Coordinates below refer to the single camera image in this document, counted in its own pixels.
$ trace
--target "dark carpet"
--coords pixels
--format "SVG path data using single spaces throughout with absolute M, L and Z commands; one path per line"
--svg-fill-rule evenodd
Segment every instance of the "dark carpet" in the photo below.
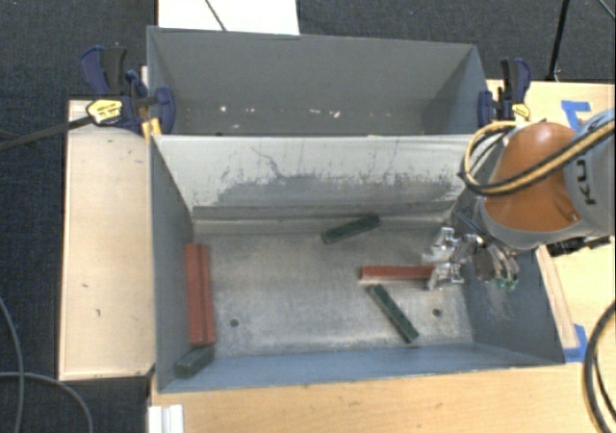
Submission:
M 606 0 L 613 9 L 615 0 Z M 472 42 L 486 75 L 499 60 L 548 71 L 561 0 L 297 0 L 305 34 Z M 62 122 L 71 95 L 89 90 L 77 70 L 94 44 L 129 48 L 145 63 L 145 26 L 156 0 L 0 0 L 0 129 L 25 134 Z M 561 80 L 614 81 L 614 22 L 594 0 L 572 0 Z M 0 295 L 13 314 L 27 371 L 54 375 L 62 260 L 64 139 L 0 153 Z M 0 321 L 0 371 L 16 370 Z M 97 432 L 144 430 L 143 379 L 76 384 Z M 13 431 L 16 382 L 0 382 L 0 433 Z M 78 407 L 48 386 L 28 384 L 22 431 L 85 431 Z

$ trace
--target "yellow tag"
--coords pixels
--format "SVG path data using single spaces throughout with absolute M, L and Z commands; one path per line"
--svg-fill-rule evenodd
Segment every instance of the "yellow tag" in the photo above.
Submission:
M 96 125 L 114 125 L 122 120 L 122 102 L 98 99 L 86 108 Z
M 513 113 L 517 116 L 521 116 L 524 120 L 530 119 L 530 109 L 524 103 L 516 103 L 511 107 Z

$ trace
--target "red block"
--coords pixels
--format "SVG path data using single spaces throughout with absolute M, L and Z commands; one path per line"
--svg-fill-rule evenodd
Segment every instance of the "red block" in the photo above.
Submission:
M 430 278 L 434 266 L 364 266 L 359 279 L 362 282 L 416 281 Z
M 184 247 L 187 299 L 189 305 L 189 340 L 192 345 L 216 342 L 214 300 L 210 288 L 210 261 L 207 246 L 189 243 Z

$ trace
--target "orange object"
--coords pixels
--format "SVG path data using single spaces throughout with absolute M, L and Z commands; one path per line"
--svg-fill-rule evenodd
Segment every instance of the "orange object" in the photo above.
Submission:
M 189 305 L 189 340 L 203 346 L 216 342 L 214 300 L 210 288 L 210 262 L 207 246 L 189 243 L 184 247 Z
M 364 266 L 359 279 L 363 282 L 417 281 L 430 278 L 434 266 Z
M 535 123 L 517 132 L 502 152 L 490 183 L 513 176 L 567 145 L 575 132 L 557 123 Z M 496 222 L 522 231 L 558 231 L 579 220 L 562 171 L 523 191 L 488 197 L 485 209 Z

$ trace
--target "clamp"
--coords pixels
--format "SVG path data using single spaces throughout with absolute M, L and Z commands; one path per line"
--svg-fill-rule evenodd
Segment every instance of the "clamp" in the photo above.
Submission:
M 477 122 L 479 128 L 495 120 L 515 120 L 516 115 L 529 119 L 528 107 L 524 102 L 530 88 L 530 68 L 522 59 L 500 61 L 504 87 L 499 87 L 498 100 L 488 89 L 479 93 Z
M 124 73 L 126 49 L 93 46 L 80 57 L 79 70 L 96 98 L 110 98 L 101 104 L 95 101 L 88 114 L 99 126 L 114 126 L 139 134 L 141 124 L 158 118 L 163 134 L 169 134 L 175 121 L 175 102 L 168 86 L 156 88 L 152 96 L 135 70 Z M 123 81 L 129 87 L 123 92 Z

